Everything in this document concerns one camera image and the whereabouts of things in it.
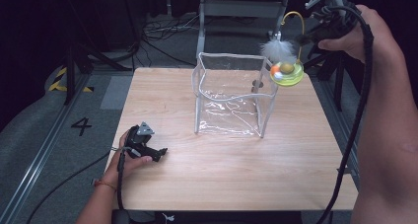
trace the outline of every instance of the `yellow wire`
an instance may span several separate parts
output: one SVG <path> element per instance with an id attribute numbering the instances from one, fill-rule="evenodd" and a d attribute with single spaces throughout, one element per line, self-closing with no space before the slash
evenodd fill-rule
<path id="1" fill-rule="evenodd" d="M 287 13 L 287 14 L 285 14 L 285 16 L 283 17 L 283 20 L 282 20 L 282 25 L 285 25 L 285 19 L 289 16 L 289 15 L 298 15 L 299 16 L 299 18 L 301 19 L 301 21 L 302 21 L 302 34 L 304 34 L 305 33 L 305 22 L 304 22 L 304 17 L 302 17 L 302 15 L 299 13 L 299 12 L 296 12 L 296 11 L 291 11 L 291 12 L 289 12 L 289 13 Z M 298 54 L 298 60 L 297 60 L 297 63 L 300 63 L 301 62 L 301 52 L 302 52 L 302 47 L 300 46 L 299 47 L 299 54 Z"/>

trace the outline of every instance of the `clear plastic box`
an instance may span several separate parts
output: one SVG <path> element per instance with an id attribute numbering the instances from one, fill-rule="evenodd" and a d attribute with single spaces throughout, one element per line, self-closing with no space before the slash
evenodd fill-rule
<path id="1" fill-rule="evenodd" d="M 199 53 L 192 73 L 195 132 L 264 137 L 278 85 L 264 56 Z"/>

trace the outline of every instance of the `wooden tabletop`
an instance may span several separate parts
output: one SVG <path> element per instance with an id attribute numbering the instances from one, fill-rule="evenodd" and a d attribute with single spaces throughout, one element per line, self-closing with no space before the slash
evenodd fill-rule
<path id="1" fill-rule="evenodd" d="M 323 210 L 342 155 L 310 78 L 279 88 L 260 138 L 194 133 L 191 74 L 191 69 L 135 71 L 113 147 L 127 129 L 145 121 L 155 131 L 148 146 L 169 150 L 160 162 L 124 180 L 124 207 Z M 345 175 L 334 210 L 351 210 L 357 194 L 352 178 Z"/>

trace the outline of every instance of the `human hand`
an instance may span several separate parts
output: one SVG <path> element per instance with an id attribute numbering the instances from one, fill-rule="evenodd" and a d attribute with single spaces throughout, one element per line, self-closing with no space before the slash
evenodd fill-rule
<path id="1" fill-rule="evenodd" d="M 128 131 L 126 131 L 120 138 L 119 138 L 119 150 L 117 150 L 113 157 L 110 160 L 110 163 L 108 164 L 108 167 L 106 171 L 104 172 L 104 176 L 102 177 L 103 181 L 106 181 L 111 184 L 117 184 L 117 164 L 119 162 L 121 148 L 125 144 L 126 137 L 128 135 Z M 132 174 L 133 171 L 135 171 L 137 168 L 151 163 L 152 158 L 150 156 L 143 156 L 139 158 L 131 158 L 127 152 L 125 151 L 125 163 L 124 163 L 124 169 L 123 169 L 123 178 L 126 178 Z"/>
<path id="2" fill-rule="evenodd" d="M 362 12 L 362 18 L 370 26 L 375 37 L 373 48 L 391 42 L 389 39 L 393 40 L 389 27 L 376 10 L 364 5 L 357 5 L 356 7 Z M 325 50 L 344 50 L 353 58 L 365 62 L 363 31 L 360 23 L 346 36 L 338 39 L 323 39 L 317 46 Z"/>

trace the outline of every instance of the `white feather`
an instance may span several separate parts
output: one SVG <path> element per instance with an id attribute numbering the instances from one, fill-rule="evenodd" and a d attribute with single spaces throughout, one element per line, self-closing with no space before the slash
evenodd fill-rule
<path id="1" fill-rule="evenodd" d="M 296 62 L 296 55 L 293 45 L 288 41 L 273 39 L 261 45 L 261 55 L 268 58 L 271 63 Z"/>

